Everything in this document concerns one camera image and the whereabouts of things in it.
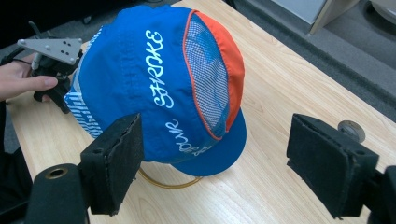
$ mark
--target cap brim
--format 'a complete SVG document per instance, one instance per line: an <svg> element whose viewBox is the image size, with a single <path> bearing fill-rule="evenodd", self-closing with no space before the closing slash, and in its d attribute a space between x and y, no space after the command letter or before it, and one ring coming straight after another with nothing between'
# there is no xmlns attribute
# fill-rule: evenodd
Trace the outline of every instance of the cap brim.
<svg viewBox="0 0 396 224"><path fill-rule="evenodd" d="M232 166L244 150L247 140L247 127L242 110L239 109L233 126L212 148L193 160L172 165L187 175L216 175Z"/></svg>

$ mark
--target orange trim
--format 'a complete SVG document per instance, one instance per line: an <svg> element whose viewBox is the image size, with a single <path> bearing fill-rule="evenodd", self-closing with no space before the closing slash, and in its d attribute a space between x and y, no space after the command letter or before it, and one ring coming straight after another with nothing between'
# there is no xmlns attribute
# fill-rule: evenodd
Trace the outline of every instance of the orange trim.
<svg viewBox="0 0 396 224"><path fill-rule="evenodd" d="M191 67L190 67L190 64L189 64L189 60L187 59L186 38L187 38L187 34L188 34L188 31L189 31L189 27L190 27L191 16L192 16L192 14L194 14L194 13L196 13L196 12L197 12L197 10L192 10L192 11L190 12L189 17L187 18L187 24L186 24L185 31L184 31L184 36L183 36L183 55L184 55L184 61L186 62L187 69L189 70L190 81L191 81L191 87L192 87L192 98L194 99L195 107L197 108L199 117L201 118L201 121L202 121L202 123L204 124L204 126L205 126L207 132L210 134L210 136L212 136L212 138L214 138L214 139L216 139L217 141L219 141L219 140L221 140L221 137L217 137L217 136L215 136L215 135L212 133L212 131L210 130L210 128L208 127L208 125L207 125L207 123L206 123L206 120L205 120L205 118L204 118L204 115L203 115L202 112L201 112L201 109L199 109L200 106L199 106L199 104L198 104L198 99L197 99L196 94L195 94L195 93L196 93L196 89L195 89L194 76L192 75L192 71L191 71Z"/></svg>
<svg viewBox="0 0 396 224"><path fill-rule="evenodd" d="M228 91L230 96L230 113L227 118L228 132L233 125L241 106L244 88L245 66L241 52L233 41L230 33L217 21L209 18L201 12L196 14L205 23L218 43L221 57L228 72Z"/></svg>

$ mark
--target cap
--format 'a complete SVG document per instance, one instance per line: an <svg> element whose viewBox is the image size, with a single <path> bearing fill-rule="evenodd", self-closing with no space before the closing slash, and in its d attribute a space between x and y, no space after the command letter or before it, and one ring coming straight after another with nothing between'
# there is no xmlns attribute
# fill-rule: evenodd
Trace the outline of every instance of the cap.
<svg viewBox="0 0 396 224"><path fill-rule="evenodd" d="M94 138L140 113L144 161L208 176L244 149L244 75L242 55L217 21L186 7L137 6L92 38L64 99Z"/></svg>

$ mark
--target mesh panel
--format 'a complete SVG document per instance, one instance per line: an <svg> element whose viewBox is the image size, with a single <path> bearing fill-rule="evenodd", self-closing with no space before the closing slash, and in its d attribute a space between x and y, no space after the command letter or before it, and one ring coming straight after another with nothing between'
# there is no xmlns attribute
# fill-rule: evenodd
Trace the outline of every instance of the mesh panel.
<svg viewBox="0 0 396 224"><path fill-rule="evenodd" d="M205 124L221 137L229 111L227 70L215 38L196 15L191 17L186 52Z"/></svg>

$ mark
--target wooden table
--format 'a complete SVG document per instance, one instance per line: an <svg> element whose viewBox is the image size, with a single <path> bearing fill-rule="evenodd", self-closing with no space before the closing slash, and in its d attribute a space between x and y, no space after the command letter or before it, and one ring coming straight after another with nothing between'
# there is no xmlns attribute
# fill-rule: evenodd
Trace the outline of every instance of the wooden table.
<svg viewBox="0 0 396 224"><path fill-rule="evenodd" d="M366 132L363 144L380 155L381 172L396 162L396 124L224 2L183 0L175 6L199 9L221 22L244 56L245 151L226 172L185 189L162 189L137 175L119 214L91 216L91 222L365 223L367 208L360 217L334 220L286 165L291 117L305 114L333 127L345 119L358 122ZM64 115L55 104L37 103L32 94L8 101L31 175L56 164L78 164L79 153L92 139L72 115ZM165 164L143 167L166 183L192 179Z"/></svg>

